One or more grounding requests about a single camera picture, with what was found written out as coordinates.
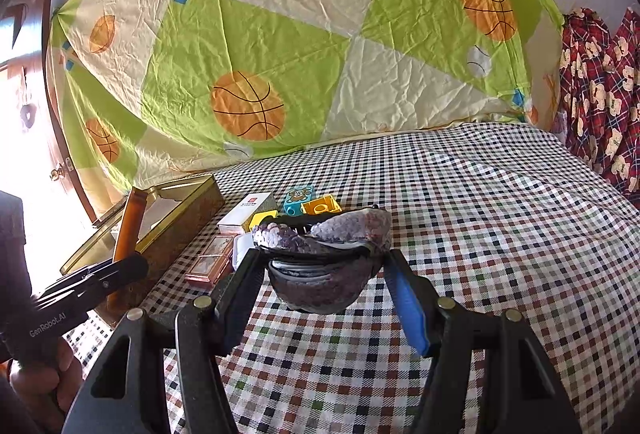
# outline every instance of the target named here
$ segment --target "curtain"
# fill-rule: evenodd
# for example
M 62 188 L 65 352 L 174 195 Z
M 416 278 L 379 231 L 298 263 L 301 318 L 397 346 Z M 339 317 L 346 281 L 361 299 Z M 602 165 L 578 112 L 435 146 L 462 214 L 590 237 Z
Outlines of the curtain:
M 560 60 L 566 146 L 640 208 L 640 16 L 627 10 L 614 36 L 584 8 L 565 17 Z

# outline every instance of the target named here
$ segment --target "finger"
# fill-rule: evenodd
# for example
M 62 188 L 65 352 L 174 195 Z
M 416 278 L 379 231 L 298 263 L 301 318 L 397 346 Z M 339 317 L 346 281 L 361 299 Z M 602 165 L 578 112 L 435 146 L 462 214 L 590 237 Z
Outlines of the finger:
M 64 338 L 58 339 L 58 355 L 56 357 L 58 361 L 58 367 L 61 371 L 66 371 L 71 365 L 71 361 L 74 359 L 74 350 L 66 342 Z
M 12 367 L 11 385 L 18 395 L 25 394 L 47 394 L 51 392 L 60 382 L 58 372 L 51 367 L 43 365 L 33 365 L 21 367 L 19 364 L 13 364 L 17 369 Z
M 46 394 L 28 394 L 20 397 L 34 421 L 46 432 L 60 432 L 65 422 L 64 415 Z
M 58 384 L 58 405 L 64 412 L 68 412 L 80 386 L 82 385 L 82 364 L 77 358 L 73 358 L 69 368 L 60 376 Z

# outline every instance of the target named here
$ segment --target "orange toy block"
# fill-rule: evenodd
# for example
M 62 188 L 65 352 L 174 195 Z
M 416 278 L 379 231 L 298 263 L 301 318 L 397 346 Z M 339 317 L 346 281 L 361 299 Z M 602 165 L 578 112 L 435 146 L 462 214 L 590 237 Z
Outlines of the orange toy block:
M 310 216 L 322 214 L 323 212 L 342 212 L 342 208 L 332 194 L 303 203 L 302 210 Z

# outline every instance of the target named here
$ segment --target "green and white fabric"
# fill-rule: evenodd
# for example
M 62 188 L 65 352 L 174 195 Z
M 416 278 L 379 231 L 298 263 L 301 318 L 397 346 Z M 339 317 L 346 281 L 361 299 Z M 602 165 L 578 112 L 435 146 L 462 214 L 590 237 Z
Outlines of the green and white fabric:
M 70 0 L 49 65 L 85 185 L 124 191 L 374 133 L 549 127 L 560 24 L 552 0 Z

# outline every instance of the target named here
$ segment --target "basketball print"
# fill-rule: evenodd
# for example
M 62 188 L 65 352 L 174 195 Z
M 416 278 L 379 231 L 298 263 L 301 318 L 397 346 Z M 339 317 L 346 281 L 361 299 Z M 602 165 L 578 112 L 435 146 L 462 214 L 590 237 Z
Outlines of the basketball print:
M 116 35 L 116 16 L 102 16 L 94 24 L 89 36 L 91 53 L 102 53 L 108 50 Z
M 246 144 L 224 141 L 222 142 L 222 149 L 233 159 L 248 159 L 254 156 L 254 150 L 250 145 Z
M 491 56 L 476 44 L 466 53 L 466 67 L 471 75 L 481 79 L 491 73 L 494 65 Z
M 518 31 L 509 0 L 462 0 L 469 19 L 487 37 L 506 41 Z
M 89 132 L 89 136 L 105 159 L 109 163 L 116 161 L 120 156 L 120 146 L 108 128 L 100 124 L 98 119 L 89 119 L 84 125 L 87 132 Z
M 211 89 L 211 108 L 226 131 L 245 140 L 271 140 L 284 125 L 284 103 L 271 83 L 244 71 L 218 79 Z

